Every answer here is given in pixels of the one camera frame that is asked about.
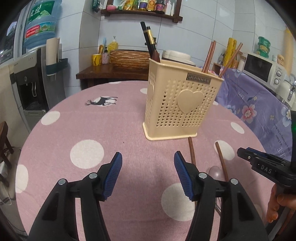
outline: wall shelf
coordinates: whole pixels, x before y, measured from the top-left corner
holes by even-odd
[[[176,0],[176,6],[175,6],[175,12],[173,16],[155,13],[151,11],[139,11],[139,10],[113,10],[113,11],[107,11],[107,9],[101,10],[101,14],[105,15],[106,17],[110,16],[111,14],[137,14],[137,15],[147,15],[147,16],[155,16],[159,18],[166,18],[171,19],[174,23],[177,23],[179,21],[183,20],[183,17],[180,15],[180,9],[181,9],[181,3],[182,0]],[[113,0],[108,0],[107,5],[112,5]]]

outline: human hand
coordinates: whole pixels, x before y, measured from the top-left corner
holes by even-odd
[[[288,207],[292,210],[296,210],[296,195],[292,194],[279,194],[276,197],[276,184],[271,189],[270,199],[268,203],[266,220],[269,223],[272,223],[279,216],[278,210],[279,207]]]

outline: water jug label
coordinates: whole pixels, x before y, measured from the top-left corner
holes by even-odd
[[[55,22],[46,22],[46,23],[37,24],[26,31],[25,38],[27,39],[35,34],[42,33],[42,32],[54,31],[55,26],[56,26]]]
[[[54,1],[48,1],[41,3],[33,7],[31,14],[28,16],[28,23],[32,22],[37,18],[42,18],[52,14],[52,9],[54,7]]]
[[[200,83],[208,84],[208,85],[211,83],[211,78],[206,78],[206,77],[196,75],[196,74],[191,74],[191,73],[187,74],[186,80],[200,82]]]

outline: pink flower print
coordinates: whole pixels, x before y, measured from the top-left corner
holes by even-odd
[[[241,120],[247,121],[249,124],[251,124],[253,121],[253,117],[257,115],[257,111],[254,109],[255,109],[254,104],[251,104],[249,107],[245,105],[242,109]]]

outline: yellow soap bottle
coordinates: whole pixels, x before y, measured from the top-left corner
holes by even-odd
[[[113,41],[109,43],[108,45],[108,53],[110,53],[111,50],[118,49],[118,43],[116,42],[116,36],[113,36]]]

